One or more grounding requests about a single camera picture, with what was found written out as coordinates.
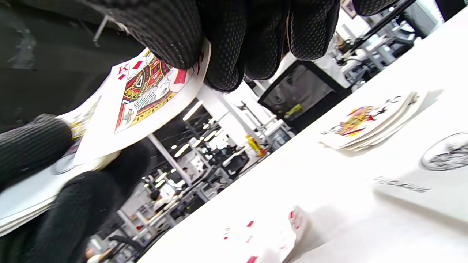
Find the person's left hand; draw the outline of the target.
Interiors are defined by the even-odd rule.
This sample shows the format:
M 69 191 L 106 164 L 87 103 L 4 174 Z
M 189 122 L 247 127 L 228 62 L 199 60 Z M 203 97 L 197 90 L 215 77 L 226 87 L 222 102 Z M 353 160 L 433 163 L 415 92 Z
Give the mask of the person's left hand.
M 55 163 L 72 142 L 69 126 L 49 114 L 2 133 L 1 190 Z M 89 238 L 130 198 L 150 167 L 151 151 L 141 140 L 105 168 L 80 173 L 47 212 L 1 237 L 1 262 L 82 262 Z

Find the person's right hand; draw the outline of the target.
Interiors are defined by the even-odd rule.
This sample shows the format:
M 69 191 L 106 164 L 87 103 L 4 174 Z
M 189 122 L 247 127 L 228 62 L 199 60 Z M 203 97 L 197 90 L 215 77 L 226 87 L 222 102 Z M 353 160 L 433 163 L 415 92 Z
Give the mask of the person's right hand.
M 84 0 L 122 24 L 157 58 L 177 69 L 193 66 L 211 44 L 205 82 L 232 92 L 244 77 L 267 80 L 284 45 L 300 60 L 323 57 L 333 38 L 339 0 Z

